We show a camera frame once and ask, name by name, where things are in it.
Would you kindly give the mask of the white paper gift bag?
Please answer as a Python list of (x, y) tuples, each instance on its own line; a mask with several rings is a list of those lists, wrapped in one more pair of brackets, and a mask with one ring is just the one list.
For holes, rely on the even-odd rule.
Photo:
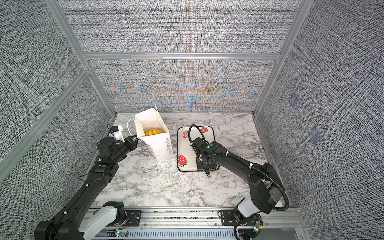
[[(134, 122), (137, 137), (147, 145), (159, 164), (174, 156), (170, 131), (165, 125), (156, 104), (154, 108), (140, 112), (133, 119), (127, 121), (127, 129), (132, 136), (130, 122)], [(163, 133), (145, 136), (145, 132), (150, 129), (159, 129)]]

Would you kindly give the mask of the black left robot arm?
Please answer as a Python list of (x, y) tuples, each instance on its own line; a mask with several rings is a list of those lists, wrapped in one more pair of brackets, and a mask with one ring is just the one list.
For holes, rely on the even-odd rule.
[(36, 240), (91, 240), (104, 227), (121, 224), (126, 212), (121, 202), (102, 207), (87, 223), (82, 221), (100, 192), (111, 182), (119, 165), (138, 146), (136, 135), (124, 140), (105, 137), (97, 143), (99, 160), (85, 175), (86, 179), (72, 199), (49, 221), (41, 221), (35, 228)]

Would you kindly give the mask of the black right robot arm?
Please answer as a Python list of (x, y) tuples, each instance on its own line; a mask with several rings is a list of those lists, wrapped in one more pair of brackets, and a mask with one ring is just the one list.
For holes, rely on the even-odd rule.
[(259, 213), (269, 214), (273, 210), (283, 212), (289, 208), (286, 190), (272, 165), (254, 164), (228, 151), (217, 142), (208, 143), (201, 138), (191, 141), (191, 148), (206, 173), (215, 166), (220, 166), (236, 174), (248, 184), (250, 196), (235, 208), (241, 218), (249, 218)]

